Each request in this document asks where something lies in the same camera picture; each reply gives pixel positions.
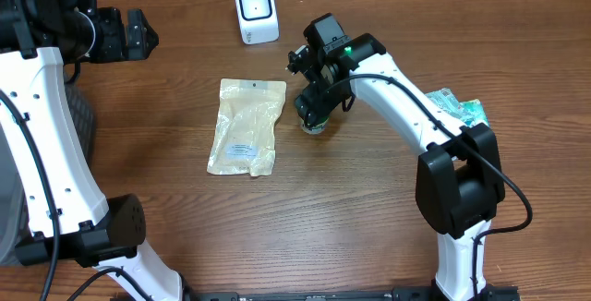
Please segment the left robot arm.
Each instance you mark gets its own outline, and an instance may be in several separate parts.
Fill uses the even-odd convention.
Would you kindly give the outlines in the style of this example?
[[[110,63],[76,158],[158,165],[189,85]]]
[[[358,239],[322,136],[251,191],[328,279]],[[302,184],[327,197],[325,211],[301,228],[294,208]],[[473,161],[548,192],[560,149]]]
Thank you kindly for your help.
[[[107,198],[90,172],[92,108],[66,65],[148,58],[142,11],[97,0],[1,0],[1,262],[72,259],[134,300],[188,300],[184,278],[146,238],[139,199]]]

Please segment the green lid jar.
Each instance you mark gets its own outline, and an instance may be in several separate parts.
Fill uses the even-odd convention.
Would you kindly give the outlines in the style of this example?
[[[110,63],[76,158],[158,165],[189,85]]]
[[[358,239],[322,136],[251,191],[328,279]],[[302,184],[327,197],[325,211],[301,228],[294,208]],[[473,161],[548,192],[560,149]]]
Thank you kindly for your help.
[[[310,126],[309,124],[307,124],[305,122],[304,119],[301,119],[300,124],[301,124],[301,128],[309,135],[318,135],[326,129],[328,121],[329,121],[329,118],[325,117],[315,126]]]

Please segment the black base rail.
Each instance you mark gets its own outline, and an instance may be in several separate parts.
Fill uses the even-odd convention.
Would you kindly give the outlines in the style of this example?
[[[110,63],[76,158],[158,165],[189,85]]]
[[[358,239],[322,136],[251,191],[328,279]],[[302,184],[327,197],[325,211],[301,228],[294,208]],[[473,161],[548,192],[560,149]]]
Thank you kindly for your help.
[[[448,300],[435,285],[427,287],[398,287],[391,291],[354,291],[341,293],[308,294],[251,294],[189,292],[181,300],[196,301],[434,301]],[[519,301],[517,287],[495,287],[487,285],[477,300]]]

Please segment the grey plastic mesh basket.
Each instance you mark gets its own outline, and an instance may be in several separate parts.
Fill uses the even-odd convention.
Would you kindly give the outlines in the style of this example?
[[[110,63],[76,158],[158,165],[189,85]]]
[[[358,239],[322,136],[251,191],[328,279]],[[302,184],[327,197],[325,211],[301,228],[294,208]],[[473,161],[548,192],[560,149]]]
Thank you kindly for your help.
[[[75,84],[65,85],[67,105],[87,164],[90,164],[96,135],[96,116]],[[1,131],[1,266],[20,266],[15,246],[30,236],[27,201],[18,169]]]

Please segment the green tissue packet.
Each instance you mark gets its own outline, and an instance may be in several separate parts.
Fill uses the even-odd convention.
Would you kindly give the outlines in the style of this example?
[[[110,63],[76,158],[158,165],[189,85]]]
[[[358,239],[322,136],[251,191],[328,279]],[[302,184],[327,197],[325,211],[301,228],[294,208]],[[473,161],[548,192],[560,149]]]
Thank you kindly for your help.
[[[460,102],[461,120],[468,126],[474,127],[478,124],[489,126],[488,117],[479,99],[467,102]]]

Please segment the teal tissue packet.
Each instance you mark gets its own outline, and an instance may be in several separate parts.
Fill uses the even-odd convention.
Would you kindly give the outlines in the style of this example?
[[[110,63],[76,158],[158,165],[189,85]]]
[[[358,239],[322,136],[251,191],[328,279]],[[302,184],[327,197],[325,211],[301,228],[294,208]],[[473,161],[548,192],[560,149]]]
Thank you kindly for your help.
[[[429,92],[426,96],[445,113],[457,119],[466,119],[464,107],[449,88]]]

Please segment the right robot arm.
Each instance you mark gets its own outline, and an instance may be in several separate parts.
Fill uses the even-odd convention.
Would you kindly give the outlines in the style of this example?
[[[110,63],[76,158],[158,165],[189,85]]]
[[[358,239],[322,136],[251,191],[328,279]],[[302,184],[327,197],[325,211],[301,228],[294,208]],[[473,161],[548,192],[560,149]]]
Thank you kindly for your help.
[[[348,37],[332,14],[304,30],[306,44],[288,55],[288,71],[308,85],[295,99],[302,128],[318,134],[330,113],[354,100],[378,112],[417,155],[416,205],[437,233],[439,265],[429,300],[491,300],[483,274],[485,234],[505,197],[496,137],[468,126],[431,101],[372,35]]]

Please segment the beige paper pouch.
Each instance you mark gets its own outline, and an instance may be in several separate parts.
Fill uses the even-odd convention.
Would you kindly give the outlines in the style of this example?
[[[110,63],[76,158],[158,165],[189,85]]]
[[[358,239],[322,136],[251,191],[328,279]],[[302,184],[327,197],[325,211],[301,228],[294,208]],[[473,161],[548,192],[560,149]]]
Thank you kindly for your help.
[[[283,111],[286,89],[284,81],[221,80],[208,173],[252,177],[272,173],[274,127]]]

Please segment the white barcode scanner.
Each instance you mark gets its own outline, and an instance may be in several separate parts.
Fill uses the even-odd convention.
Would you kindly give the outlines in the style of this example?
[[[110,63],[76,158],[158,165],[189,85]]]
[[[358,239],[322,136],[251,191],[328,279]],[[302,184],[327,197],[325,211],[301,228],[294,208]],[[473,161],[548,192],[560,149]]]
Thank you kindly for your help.
[[[235,0],[244,44],[274,42],[280,36],[275,0]]]

